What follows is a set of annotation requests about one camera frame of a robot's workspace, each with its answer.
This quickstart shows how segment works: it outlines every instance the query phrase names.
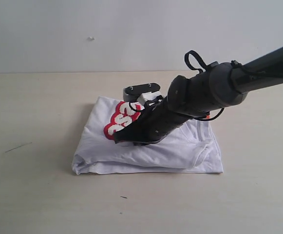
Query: folded t-shirt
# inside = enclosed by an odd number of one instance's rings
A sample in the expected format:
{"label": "folded t-shirt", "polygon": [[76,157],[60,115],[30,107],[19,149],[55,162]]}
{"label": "folded t-shirt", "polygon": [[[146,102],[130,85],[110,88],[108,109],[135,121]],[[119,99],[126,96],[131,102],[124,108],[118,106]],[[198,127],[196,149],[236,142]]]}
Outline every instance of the folded t-shirt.
{"label": "folded t-shirt", "polygon": [[[140,105],[133,104],[135,109]],[[157,144],[115,144],[113,132],[139,116],[128,103],[99,97],[84,127],[72,170],[81,173],[222,173],[221,154],[209,122],[189,120]]]}

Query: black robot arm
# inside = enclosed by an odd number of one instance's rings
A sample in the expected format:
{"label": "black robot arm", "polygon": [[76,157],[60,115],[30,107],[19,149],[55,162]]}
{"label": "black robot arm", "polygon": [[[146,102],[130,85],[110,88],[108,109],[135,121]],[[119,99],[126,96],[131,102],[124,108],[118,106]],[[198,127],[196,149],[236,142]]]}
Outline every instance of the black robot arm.
{"label": "black robot arm", "polygon": [[[189,62],[193,55],[201,68]],[[123,130],[114,133],[114,141],[130,141],[135,145],[158,143],[189,119],[209,121],[210,111],[240,104],[249,91],[283,83],[283,47],[245,65],[237,61],[206,65],[194,51],[185,55],[185,62],[199,74],[187,79],[177,76],[167,96],[148,105],[140,117]]]}

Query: light wood surface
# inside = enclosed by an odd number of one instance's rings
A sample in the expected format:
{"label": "light wood surface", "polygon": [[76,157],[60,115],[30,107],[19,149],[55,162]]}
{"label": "light wood surface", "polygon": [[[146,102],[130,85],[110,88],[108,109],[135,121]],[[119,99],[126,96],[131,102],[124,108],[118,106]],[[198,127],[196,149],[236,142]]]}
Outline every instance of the light wood surface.
{"label": "light wood surface", "polygon": [[212,123],[221,175],[72,173],[98,96],[177,75],[0,74],[0,234],[283,233],[283,85]]}

